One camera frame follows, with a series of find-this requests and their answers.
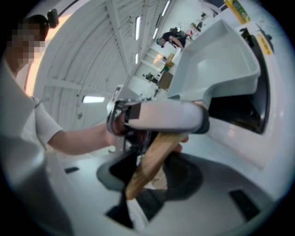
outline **yellow sticker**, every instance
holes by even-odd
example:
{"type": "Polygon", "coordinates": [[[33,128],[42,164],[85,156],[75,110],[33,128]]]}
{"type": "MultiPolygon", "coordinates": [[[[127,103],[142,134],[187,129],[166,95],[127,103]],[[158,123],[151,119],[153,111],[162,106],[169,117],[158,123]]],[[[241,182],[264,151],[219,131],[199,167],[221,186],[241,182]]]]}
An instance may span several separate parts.
{"type": "Polygon", "coordinates": [[[257,36],[262,44],[263,53],[265,55],[272,55],[271,48],[269,47],[266,38],[263,36],[263,34],[258,34],[257,36]]]}

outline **white shirt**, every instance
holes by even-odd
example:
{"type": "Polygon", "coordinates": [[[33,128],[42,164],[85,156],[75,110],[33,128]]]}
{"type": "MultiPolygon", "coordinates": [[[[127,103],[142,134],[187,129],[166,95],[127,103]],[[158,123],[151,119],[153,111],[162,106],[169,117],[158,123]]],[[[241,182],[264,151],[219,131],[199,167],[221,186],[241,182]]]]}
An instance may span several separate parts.
{"type": "MultiPolygon", "coordinates": [[[[7,62],[2,60],[3,71],[1,76],[12,77],[15,79],[7,62]]],[[[44,105],[40,103],[37,98],[32,98],[35,103],[35,129],[38,140],[45,147],[48,141],[59,131],[62,130],[61,126],[48,114],[44,105]]]]}

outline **gray plastic tray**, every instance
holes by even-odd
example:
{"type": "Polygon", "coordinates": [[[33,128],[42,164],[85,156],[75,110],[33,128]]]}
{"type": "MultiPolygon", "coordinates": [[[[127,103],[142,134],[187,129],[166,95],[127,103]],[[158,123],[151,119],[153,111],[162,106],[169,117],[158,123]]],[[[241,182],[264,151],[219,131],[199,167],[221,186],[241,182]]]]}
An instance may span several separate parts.
{"type": "Polygon", "coordinates": [[[219,20],[182,52],[168,97],[203,100],[252,94],[260,75],[259,63],[245,40],[219,20]]]}

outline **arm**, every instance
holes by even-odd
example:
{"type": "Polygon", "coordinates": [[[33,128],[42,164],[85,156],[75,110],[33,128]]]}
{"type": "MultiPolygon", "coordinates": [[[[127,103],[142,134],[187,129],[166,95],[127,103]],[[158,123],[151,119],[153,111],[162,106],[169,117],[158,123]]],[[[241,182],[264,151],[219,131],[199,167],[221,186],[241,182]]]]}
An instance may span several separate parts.
{"type": "Polygon", "coordinates": [[[48,144],[67,155],[81,155],[115,145],[115,136],[106,129],[106,124],[76,131],[59,131],[48,144]]]}
{"type": "Polygon", "coordinates": [[[183,45],[181,44],[181,42],[177,38],[174,38],[173,36],[170,36],[169,39],[171,41],[175,42],[177,44],[177,46],[179,46],[183,50],[183,45]]]}

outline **hand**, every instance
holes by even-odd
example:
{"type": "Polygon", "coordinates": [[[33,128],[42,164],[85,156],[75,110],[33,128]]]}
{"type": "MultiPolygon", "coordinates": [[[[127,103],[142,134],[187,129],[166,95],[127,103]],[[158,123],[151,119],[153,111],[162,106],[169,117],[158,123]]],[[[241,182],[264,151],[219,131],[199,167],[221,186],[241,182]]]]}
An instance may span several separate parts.
{"type": "MultiPolygon", "coordinates": [[[[189,137],[187,136],[184,140],[182,140],[182,142],[187,142],[189,140],[189,137]]],[[[175,152],[180,153],[183,150],[183,147],[178,144],[177,147],[174,149],[175,152]]]]}
{"type": "MultiPolygon", "coordinates": [[[[114,122],[114,130],[118,133],[118,134],[124,134],[125,132],[125,127],[124,127],[124,118],[125,118],[125,114],[121,113],[115,120],[114,122]]],[[[138,140],[139,141],[143,141],[145,138],[146,132],[140,131],[138,132],[138,140]]],[[[189,137],[186,137],[182,142],[187,142],[189,140],[189,137]]],[[[111,134],[108,130],[106,131],[106,141],[110,146],[115,146],[116,145],[116,137],[111,134]]],[[[175,148],[175,152],[181,152],[182,151],[182,146],[179,144],[176,148],[175,148]]]]}
{"type": "MultiPolygon", "coordinates": [[[[114,131],[118,134],[124,134],[126,131],[124,127],[124,119],[125,119],[125,113],[121,113],[118,117],[116,117],[115,122],[114,122],[114,131]]],[[[116,145],[116,136],[111,134],[108,130],[106,130],[106,142],[110,146],[115,146],[116,145]]]]}

